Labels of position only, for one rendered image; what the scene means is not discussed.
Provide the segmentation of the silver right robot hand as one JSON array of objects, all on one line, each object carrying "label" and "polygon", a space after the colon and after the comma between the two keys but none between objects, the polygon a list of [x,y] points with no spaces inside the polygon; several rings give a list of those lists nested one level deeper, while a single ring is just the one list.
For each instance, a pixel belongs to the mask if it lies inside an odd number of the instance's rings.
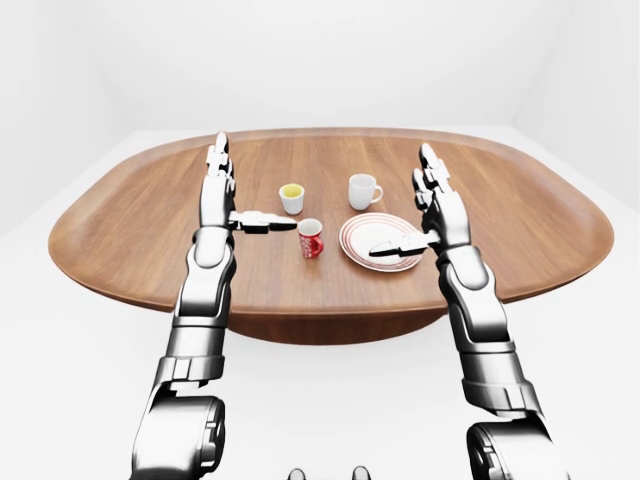
[{"label": "silver right robot hand", "polygon": [[416,207],[422,212],[422,233],[410,233],[380,243],[369,250],[371,257],[408,257],[432,248],[438,255],[471,244],[469,219],[461,196],[450,183],[450,174],[428,143],[419,150],[420,168],[412,173]]}]

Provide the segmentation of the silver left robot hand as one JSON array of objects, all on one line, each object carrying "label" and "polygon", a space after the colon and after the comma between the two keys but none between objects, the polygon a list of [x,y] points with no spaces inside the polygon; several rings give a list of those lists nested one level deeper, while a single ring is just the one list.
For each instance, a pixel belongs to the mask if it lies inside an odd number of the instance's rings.
[{"label": "silver left robot hand", "polygon": [[229,155],[226,132],[216,135],[207,152],[207,173],[200,194],[200,226],[242,230],[247,234],[267,234],[297,228],[295,219],[260,211],[238,212],[235,206],[234,164]]}]

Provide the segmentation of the white plate with red rings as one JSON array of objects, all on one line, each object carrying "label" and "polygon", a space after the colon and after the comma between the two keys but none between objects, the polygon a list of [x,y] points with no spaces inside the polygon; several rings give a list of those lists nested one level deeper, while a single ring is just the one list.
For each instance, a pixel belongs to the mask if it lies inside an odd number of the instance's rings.
[{"label": "white plate with red rings", "polygon": [[339,243],[343,252],[356,264],[370,270],[396,273],[418,265],[420,256],[371,257],[372,247],[391,240],[398,240],[417,229],[408,221],[388,213],[364,213],[346,220],[339,233]]}]

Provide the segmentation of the red mug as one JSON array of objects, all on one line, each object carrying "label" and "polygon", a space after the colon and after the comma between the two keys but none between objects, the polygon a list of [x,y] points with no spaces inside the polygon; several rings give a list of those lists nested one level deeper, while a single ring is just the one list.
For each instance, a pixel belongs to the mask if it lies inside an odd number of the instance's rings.
[{"label": "red mug", "polygon": [[315,218],[306,218],[298,223],[300,247],[305,259],[317,258],[323,252],[321,232],[322,223]]}]

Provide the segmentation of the white cup with yellow inside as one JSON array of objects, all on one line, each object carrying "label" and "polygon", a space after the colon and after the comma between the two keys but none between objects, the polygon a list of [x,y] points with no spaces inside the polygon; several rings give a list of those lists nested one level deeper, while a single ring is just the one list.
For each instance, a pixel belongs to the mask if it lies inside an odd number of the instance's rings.
[{"label": "white cup with yellow inside", "polygon": [[298,215],[304,206],[305,189],[302,185],[289,183],[279,189],[279,196],[285,212],[288,215]]}]

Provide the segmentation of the round dark wood table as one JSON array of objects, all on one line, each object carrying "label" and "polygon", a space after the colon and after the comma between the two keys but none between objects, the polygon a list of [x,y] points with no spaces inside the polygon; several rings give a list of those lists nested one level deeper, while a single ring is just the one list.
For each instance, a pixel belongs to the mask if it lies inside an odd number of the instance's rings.
[{"label": "round dark wood table", "polygon": [[[446,311],[435,255],[381,273],[350,260],[339,238],[353,216],[348,180],[374,176],[375,213],[421,223],[411,173],[419,148],[432,146],[468,212],[471,239],[493,270],[505,302],[567,284],[598,265],[614,241],[605,214],[533,157],[461,134],[400,129],[290,129],[233,133],[230,156],[241,211],[280,213],[279,188],[305,188],[302,214],[322,223],[323,252],[301,254],[293,231],[235,234],[230,328],[294,344],[370,342],[420,329]],[[113,167],[57,221],[54,263],[113,299],[171,311],[186,276],[199,224],[210,135],[166,143]]]}]

